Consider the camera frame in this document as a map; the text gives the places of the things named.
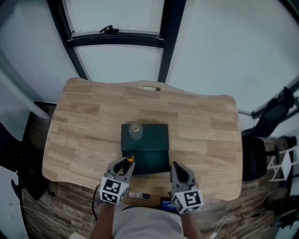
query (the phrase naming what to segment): chair backrest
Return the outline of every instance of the chair backrest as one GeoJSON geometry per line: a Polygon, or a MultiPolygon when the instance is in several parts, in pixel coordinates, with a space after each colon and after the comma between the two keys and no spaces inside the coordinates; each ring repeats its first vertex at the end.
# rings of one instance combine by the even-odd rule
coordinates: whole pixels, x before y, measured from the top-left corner
{"type": "Polygon", "coordinates": [[[0,123],[0,166],[16,172],[19,168],[22,142],[15,139],[0,123]]]}
{"type": "Polygon", "coordinates": [[[251,129],[244,130],[242,136],[269,137],[288,114],[290,108],[294,106],[294,103],[293,93],[285,87],[278,98],[269,101],[257,125],[251,129]]]}

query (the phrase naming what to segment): person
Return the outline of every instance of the person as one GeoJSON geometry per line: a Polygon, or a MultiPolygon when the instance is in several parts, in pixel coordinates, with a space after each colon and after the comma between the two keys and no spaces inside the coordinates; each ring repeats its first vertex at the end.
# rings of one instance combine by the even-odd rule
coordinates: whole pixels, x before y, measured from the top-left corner
{"type": "Polygon", "coordinates": [[[91,239],[203,239],[194,213],[177,215],[152,208],[133,207],[114,217],[114,204],[104,203],[91,239]]]}

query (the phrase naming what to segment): cable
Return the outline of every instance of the cable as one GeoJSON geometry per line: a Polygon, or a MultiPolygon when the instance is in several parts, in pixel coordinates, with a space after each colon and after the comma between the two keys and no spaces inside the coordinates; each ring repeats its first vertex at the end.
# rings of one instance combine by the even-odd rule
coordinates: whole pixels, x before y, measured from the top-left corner
{"type": "Polygon", "coordinates": [[[98,218],[97,218],[97,215],[95,215],[95,212],[94,212],[94,209],[93,209],[93,205],[94,205],[95,194],[96,194],[96,192],[98,191],[98,187],[99,187],[99,184],[98,184],[97,187],[95,188],[95,191],[94,191],[94,193],[93,193],[93,200],[92,200],[92,210],[93,210],[94,218],[95,218],[96,220],[98,220],[98,218]]]}
{"type": "Polygon", "coordinates": [[[240,221],[239,224],[238,224],[235,228],[233,228],[229,233],[227,233],[226,235],[224,235],[223,237],[221,237],[221,239],[222,239],[222,238],[226,238],[229,234],[231,234],[232,232],[234,232],[234,231],[241,225],[241,223],[243,222],[244,217],[243,217],[241,211],[237,211],[237,212],[235,213],[235,216],[236,216],[236,217],[240,217],[240,218],[241,218],[241,221],[240,221]]]}
{"type": "Polygon", "coordinates": [[[217,236],[217,233],[218,233],[219,230],[222,228],[222,226],[225,224],[225,222],[226,222],[227,219],[228,219],[227,216],[223,216],[223,217],[219,220],[219,222],[218,222],[218,224],[217,224],[217,226],[216,226],[216,228],[215,228],[215,231],[214,231],[213,234],[209,237],[209,239],[213,239],[213,238],[215,238],[215,237],[217,236]]]}
{"type": "MultiPolygon", "coordinates": [[[[26,208],[26,209],[28,209],[28,210],[31,210],[31,211],[35,211],[35,212],[37,212],[37,213],[39,213],[39,214],[43,215],[42,213],[40,213],[39,211],[36,211],[36,210],[34,210],[34,209],[31,209],[31,208],[28,208],[28,207],[24,207],[24,206],[20,206],[20,207],[26,208]]],[[[45,218],[47,218],[47,219],[50,219],[50,220],[52,220],[52,221],[54,221],[54,222],[56,222],[56,223],[58,223],[58,224],[60,224],[60,225],[62,225],[62,226],[64,226],[64,227],[66,227],[67,229],[70,229],[72,232],[75,232],[75,233],[77,233],[76,231],[74,231],[73,229],[71,229],[71,228],[67,227],[66,225],[63,225],[62,223],[60,223],[60,222],[57,222],[57,221],[55,221],[55,220],[53,220],[53,219],[51,219],[51,218],[47,217],[46,215],[43,215],[43,216],[44,216],[45,218]]]]}
{"type": "MultiPolygon", "coordinates": [[[[236,216],[236,217],[241,217],[241,218],[242,218],[241,221],[240,221],[240,223],[239,223],[235,228],[233,228],[230,232],[228,232],[226,235],[224,235],[223,237],[221,237],[221,239],[227,237],[229,234],[231,234],[232,232],[234,232],[234,231],[241,225],[241,223],[243,222],[244,217],[243,217],[241,211],[237,211],[237,212],[235,213],[235,216],[236,216]]],[[[219,222],[218,222],[218,224],[217,224],[217,226],[216,226],[216,228],[215,228],[215,231],[214,231],[213,234],[209,237],[209,239],[214,239],[214,238],[217,236],[217,233],[218,233],[219,230],[222,228],[222,226],[225,224],[226,220],[227,220],[227,216],[223,216],[223,217],[219,220],[219,222]]]]}

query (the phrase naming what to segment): white shirt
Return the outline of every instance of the white shirt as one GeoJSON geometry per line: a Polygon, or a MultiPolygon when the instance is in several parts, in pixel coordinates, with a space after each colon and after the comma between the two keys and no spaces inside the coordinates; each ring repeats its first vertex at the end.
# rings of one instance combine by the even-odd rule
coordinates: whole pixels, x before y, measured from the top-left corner
{"type": "Polygon", "coordinates": [[[184,239],[179,215],[144,207],[129,208],[114,217],[114,239],[184,239]]]}

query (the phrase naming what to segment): black metal pole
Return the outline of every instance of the black metal pole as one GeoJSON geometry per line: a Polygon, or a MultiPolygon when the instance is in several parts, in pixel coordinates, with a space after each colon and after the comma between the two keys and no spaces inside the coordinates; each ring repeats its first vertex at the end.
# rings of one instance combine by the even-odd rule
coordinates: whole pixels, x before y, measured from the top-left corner
{"type": "Polygon", "coordinates": [[[166,82],[169,66],[176,45],[179,27],[181,25],[186,0],[173,0],[168,23],[167,34],[164,43],[163,55],[160,65],[158,82],[166,82]]]}
{"type": "Polygon", "coordinates": [[[72,46],[67,42],[70,39],[71,33],[69,25],[67,24],[67,19],[65,16],[64,8],[62,2],[59,0],[47,0],[48,6],[56,26],[57,32],[60,36],[62,44],[69,55],[71,62],[73,63],[78,75],[87,80],[87,76],[84,72],[84,69],[78,59],[78,56],[72,46]]]}

